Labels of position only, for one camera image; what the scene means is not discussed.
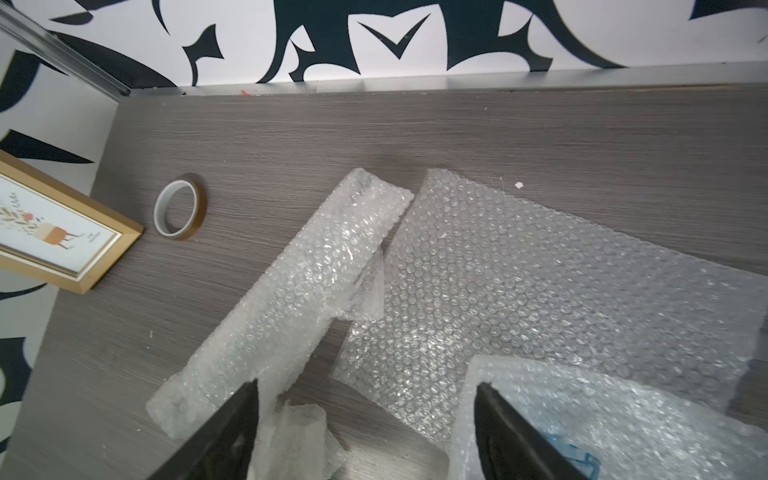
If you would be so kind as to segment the bubble wrap sheet around vase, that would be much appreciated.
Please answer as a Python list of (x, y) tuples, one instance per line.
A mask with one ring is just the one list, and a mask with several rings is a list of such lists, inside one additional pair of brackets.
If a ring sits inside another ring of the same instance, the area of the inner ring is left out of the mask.
[(758, 345), (764, 276), (430, 170), (384, 258), (381, 319), (333, 370), (446, 446), (470, 360), (626, 378), (724, 411)]

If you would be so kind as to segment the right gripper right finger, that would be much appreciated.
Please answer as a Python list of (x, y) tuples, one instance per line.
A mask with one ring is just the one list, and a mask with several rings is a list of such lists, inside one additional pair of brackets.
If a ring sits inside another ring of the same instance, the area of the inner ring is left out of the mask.
[(487, 479), (582, 479), (551, 443), (489, 383), (477, 386), (475, 438)]

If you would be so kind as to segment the white vase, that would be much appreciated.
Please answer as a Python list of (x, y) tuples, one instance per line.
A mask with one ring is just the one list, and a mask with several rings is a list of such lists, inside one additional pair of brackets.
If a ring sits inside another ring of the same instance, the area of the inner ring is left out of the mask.
[(259, 427), (247, 477), (330, 479), (346, 457), (322, 407), (285, 403)]

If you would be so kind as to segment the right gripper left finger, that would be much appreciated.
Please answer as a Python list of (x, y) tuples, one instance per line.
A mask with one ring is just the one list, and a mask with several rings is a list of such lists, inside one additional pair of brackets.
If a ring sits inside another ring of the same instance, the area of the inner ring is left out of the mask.
[(150, 480), (245, 479), (259, 424), (259, 388), (243, 384)]

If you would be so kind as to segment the iridescent bubble wrap bundle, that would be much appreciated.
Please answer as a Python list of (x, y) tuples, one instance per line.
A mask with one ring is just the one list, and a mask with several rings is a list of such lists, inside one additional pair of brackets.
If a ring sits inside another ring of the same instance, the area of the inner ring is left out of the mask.
[(488, 382), (595, 479), (764, 479), (766, 431), (669, 392), (585, 369), (476, 355), (449, 449), (451, 479), (482, 476), (474, 398)]

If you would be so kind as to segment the purple blue glass vase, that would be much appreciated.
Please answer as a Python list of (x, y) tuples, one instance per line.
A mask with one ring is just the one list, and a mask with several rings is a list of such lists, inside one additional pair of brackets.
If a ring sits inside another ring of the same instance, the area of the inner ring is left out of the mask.
[(601, 462), (597, 457), (557, 436), (545, 434), (544, 438), (587, 479), (599, 478)]

